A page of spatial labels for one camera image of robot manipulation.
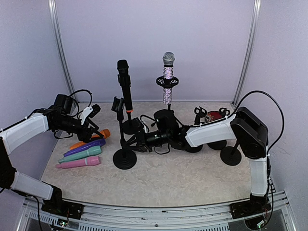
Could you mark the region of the purple toy microphone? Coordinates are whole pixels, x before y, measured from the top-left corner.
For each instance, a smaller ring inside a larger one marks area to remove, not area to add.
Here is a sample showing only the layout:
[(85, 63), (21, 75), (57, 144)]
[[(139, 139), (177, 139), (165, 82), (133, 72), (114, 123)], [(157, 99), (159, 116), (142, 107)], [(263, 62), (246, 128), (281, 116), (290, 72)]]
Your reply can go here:
[(73, 146), (70, 147), (70, 150), (67, 151), (66, 153), (63, 154), (64, 157), (66, 156), (70, 156), (72, 154), (75, 154), (75, 153), (78, 153), (78, 152), (81, 152), (81, 151), (84, 151), (84, 150), (87, 150), (91, 147), (94, 147), (94, 146), (104, 146), (106, 144), (106, 141), (105, 139), (98, 139), (98, 140), (94, 140), (94, 141), (91, 141), (89, 143), (83, 143), (83, 142), (79, 142), (79, 143), (76, 143), (74, 144)]

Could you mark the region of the orange toy microphone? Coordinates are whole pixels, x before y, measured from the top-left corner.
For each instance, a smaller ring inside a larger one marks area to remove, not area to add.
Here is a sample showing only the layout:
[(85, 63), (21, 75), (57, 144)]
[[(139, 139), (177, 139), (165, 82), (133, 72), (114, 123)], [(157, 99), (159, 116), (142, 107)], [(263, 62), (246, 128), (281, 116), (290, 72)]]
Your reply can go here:
[[(110, 132), (109, 129), (107, 129), (107, 128), (101, 130), (100, 133), (103, 135), (103, 137), (104, 137), (105, 139), (108, 138), (108, 137), (110, 137), (110, 135), (111, 135), (111, 132)], [(93, 137), (93, 138), (98, 138), (99, 135), (93, 135), (92, 137)], [(86, 143), (80, 141), (80, 142), (75, 143), (74, 145), (72, 145), (72, 146), (70, 147), (70, 150), (74, 150), (74, 149), (79, 148), (79, 147), (81, 147), (81, 146), (83, 146), (83, 145), (85, 145), (85, 144), (86, 144)]]

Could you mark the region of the mint green toy microphone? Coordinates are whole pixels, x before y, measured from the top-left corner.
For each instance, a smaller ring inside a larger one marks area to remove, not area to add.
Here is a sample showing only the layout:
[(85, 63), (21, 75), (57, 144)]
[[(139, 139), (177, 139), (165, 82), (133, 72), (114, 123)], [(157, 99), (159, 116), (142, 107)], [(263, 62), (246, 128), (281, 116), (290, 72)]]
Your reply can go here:
[(65, 156), (65, 157), (59, 159), (58, 163), (61, 164), (61, 163), (64, 163), (64, 162), (75, 161), (75, 160), (79, 160), (79, 159), (86, 158), (86, 157), (89, 157), (89, 156), (95, 156), (95, 155), (98, 155), (98, 154), (101, 154), (101, 153), (102, 153), (101, 147), (99, 145), (97, 145), (97, 146), (90, 147), (87, 150)]

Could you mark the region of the pink toy microphone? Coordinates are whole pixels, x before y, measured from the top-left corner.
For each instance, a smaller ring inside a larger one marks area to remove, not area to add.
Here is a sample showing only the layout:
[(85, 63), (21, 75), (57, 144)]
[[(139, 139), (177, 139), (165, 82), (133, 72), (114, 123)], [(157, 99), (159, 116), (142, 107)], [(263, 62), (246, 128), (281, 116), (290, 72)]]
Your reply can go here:
[(101, 158), (99, 156), (90, 156), (79, 160), (63, 162), (57, 164), (55, 167), (58, 169), (66, 169), (66, 168), (96, 166), (99, 165), (100, 163), (101, 163)]

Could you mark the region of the short black microphone stand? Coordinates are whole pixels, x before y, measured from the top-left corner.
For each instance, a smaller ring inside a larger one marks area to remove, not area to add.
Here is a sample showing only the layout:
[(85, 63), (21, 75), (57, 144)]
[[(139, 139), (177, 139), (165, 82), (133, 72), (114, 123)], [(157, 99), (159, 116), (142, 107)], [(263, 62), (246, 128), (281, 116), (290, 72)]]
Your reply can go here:
[[(222, 116), (228, 116), (230, 114), (230, 110), (227, 108), (220, 108), (218, 110)], [(221, 141), (216, 141), (216, 142), (211, 142), (207, 144), (211, 149), (213, 150), (222, 150), (224, 147), (227, 145), (226, 140), (221, 140)]]

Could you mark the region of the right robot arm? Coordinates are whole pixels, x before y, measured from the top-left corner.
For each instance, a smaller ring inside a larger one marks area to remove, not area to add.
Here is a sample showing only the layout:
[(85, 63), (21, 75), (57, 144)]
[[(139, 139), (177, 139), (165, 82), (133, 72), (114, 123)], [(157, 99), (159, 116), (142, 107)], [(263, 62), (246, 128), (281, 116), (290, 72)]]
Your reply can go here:
[(248, 201), (231, 204), (232, 217), (273, 211), (274, 199), (268, 197), (272, 191), (269, 156), (272, 147), (268, 145), (268, 128), (246, 107), (237, 106), (229, 115), (193, 126), (181, 124), (170, 109), (157, 111), (153, 120), (158, 130), (146, 133), (139, 129), (129, 140), (121, 138), (123, 150), (132, 154), (151, 152), (154, 147), (168, 144), (174, 149), (195, 153), (204, 144), (235, 140), (233, 147), (223, 145), (219, 148), (220, 158), (229, 166), (239, 164), (243, 155), (248, 158), (251, 194)]

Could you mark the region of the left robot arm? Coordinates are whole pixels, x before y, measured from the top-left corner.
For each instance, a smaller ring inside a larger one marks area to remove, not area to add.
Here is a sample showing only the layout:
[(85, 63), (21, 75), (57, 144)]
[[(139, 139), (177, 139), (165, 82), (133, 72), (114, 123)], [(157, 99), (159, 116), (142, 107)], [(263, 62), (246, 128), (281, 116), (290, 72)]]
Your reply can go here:
[(9, 155), (20, 145), (31, 138), (52, 131), (65, 131), (77, 135), (79, 141), (94, 141), (93, 134), (100, 138), (103, 135), (92, 121), (101, 108), (89, 104), (85, 109), (71, 114), (72, 105), (76, 102), (72, 95), (58, 94), (49, 108), (35, 109), (23, 120), (0, 131), (0, 188), (12, 190), (22, 196), (33, 196), (43, 200), (42, 209), (53, 214), (66, 214), (67, 202), (62, 198), (60, 188), (44, 183), (31, 176), (17, 171), (11, 164)]

